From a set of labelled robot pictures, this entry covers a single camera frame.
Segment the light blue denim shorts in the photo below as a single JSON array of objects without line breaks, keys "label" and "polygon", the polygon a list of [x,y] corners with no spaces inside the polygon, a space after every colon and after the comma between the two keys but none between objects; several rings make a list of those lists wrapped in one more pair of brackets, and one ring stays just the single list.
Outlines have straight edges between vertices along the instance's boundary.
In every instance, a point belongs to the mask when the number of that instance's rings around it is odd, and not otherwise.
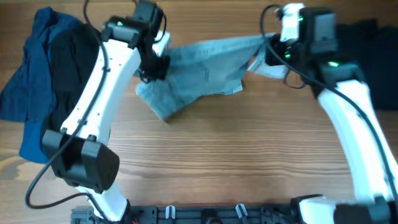
[{"label": "light blue denim shorts", "polygon": [[166,51],[164,80],[140,83],[136,93],[159,119],[167,119],[202,96],[231,95],[243,89],[246,72],[282,79],[287,69],[266,62],[261,35],[207,40]]}]

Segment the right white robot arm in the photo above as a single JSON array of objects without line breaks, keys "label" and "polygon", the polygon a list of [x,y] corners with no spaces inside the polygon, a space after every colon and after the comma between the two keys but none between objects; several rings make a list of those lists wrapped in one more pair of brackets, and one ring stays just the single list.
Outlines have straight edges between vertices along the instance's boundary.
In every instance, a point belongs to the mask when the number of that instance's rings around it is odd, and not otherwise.
[{"label": "right white robot arm", "polygon": [[338,50],[335,13],[303,4],[272,5],[280,39],[266,52],[300,75],[331,120],[351,172],[355,200],[321,195],[292,201],[298,223],[396,223],[397,162],[371,103],[359,64]]}]

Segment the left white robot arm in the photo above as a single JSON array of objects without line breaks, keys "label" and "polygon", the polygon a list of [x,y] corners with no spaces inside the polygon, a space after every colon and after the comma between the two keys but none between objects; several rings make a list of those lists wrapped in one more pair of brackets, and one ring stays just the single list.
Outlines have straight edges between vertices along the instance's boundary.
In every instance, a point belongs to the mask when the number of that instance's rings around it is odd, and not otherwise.
[{"label": "left white robot arm", "polygon": [[148,83],[165,78],[169,43],[165,15],[113,16],[104,24],[91,75],[59,131],[44,134],[46,168],[76,188],[98,223],[129,223],[129,200],[115,181],[119,156],[108,147],[111,123],[133,74]]}]

